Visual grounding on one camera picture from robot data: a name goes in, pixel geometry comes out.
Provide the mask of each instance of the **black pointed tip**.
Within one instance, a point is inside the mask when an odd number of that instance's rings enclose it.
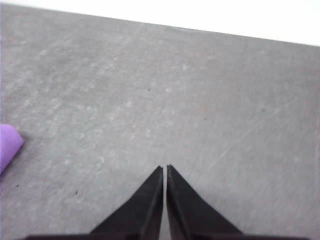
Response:
[[[158,166],[132,197],[91,233],[125,233],[134,239],[158,239],[163,210],[163,168]]]
[[[182,239],[189,240],[190,236],[199,233],[241,234],[207,204],[172,165],[167,166],[167,205],[168,215],[172,218],[170,229],[183,235]]]

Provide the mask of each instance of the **gray surface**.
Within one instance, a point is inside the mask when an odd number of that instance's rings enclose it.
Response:
[[[88,232],[166,164],[246,233],[320,238],[319,47],[2,5],[1,88],[4,240]]]

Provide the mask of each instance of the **purple rubber piece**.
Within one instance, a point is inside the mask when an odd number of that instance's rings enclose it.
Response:
[[[24,140],[13,126],[0,125],[0,173],[10,163],[23,143]]]

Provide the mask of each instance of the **black tool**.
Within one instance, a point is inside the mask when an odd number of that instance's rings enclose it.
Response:
[[[39,235],[25,240],[157,240],[163,211],[163,169],[158,166],[133,196],[89,234]],[[307,240],[242,233],[167,166],[167,210],[172,240]]]

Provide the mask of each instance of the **gray concrete surface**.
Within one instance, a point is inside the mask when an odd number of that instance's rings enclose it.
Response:
[[[319,47],[2,5],[1,118],[4,240],[88,232],[166,164],[246,233],[320,238]]]

